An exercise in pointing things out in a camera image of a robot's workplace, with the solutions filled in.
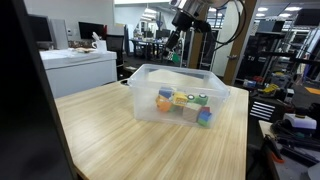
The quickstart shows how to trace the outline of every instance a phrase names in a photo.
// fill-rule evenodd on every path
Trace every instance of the blue block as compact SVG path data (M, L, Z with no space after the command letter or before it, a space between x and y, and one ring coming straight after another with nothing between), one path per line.
M168 87L161 87L159 90L159 94L165 98L170 98L172 96L173 89Z
M202 119L204 121L209 121L212 117L212 113L207 112L207 111L201 111L199 114L198 119Z

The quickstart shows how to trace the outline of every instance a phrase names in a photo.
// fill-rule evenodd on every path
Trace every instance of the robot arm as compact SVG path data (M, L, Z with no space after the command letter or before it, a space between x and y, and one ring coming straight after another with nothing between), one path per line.
M190 27L194 27L198 32L211 31L210 25L205 21L198 21L197 17L206 5L218 8L226 2L228 0L171 0L170 5L177 9L177 13L172 21L176 30L171 33L163 55L168 56L176 46L181 31L186 32Z

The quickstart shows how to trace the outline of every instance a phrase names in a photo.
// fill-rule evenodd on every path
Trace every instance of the office chair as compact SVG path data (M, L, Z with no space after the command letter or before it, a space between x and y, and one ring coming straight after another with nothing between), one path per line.
M117 53L117 75L118 80L123 78L123 40L124 36L122 35L107 35L107 50Z

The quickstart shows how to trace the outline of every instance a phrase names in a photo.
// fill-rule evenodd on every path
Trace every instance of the ceiling light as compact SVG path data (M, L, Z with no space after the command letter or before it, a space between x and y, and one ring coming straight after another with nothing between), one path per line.
M286 11L299 11L302 9L301 7L287 7L285 10Z
M256 16L257 16L257 17L262 17L262 16L265 16L265 14L258 13Z
M144 19L144 20L147 20L147 21L151 21L150 18L141 17L141 19Z
M149 8L146 8L146 10L144 10L144 12L146 12L146 13L153 13L153 14L157 13L157 11L152 10L152 9L149 9Z
M258 8L258 11L268 11L268 8L264 8L264 7L261 7L261 8Z
M284 14L280 14L279 16L280 17L289 17L289 16L291 16L291 14L284 13Z
M148 18L153 18L153 19L156 18L156 16L151 15L151 14L142 14L142 16L143 16L143 17L148 17Z
M216 12L217 10L215 8L209 8L210 12Z

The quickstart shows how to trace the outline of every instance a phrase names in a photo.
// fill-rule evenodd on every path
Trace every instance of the plastic storage container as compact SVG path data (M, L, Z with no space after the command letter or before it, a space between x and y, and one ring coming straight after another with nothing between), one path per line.
M211 128L229 90L212 72L145 64L128 80L134 117Z

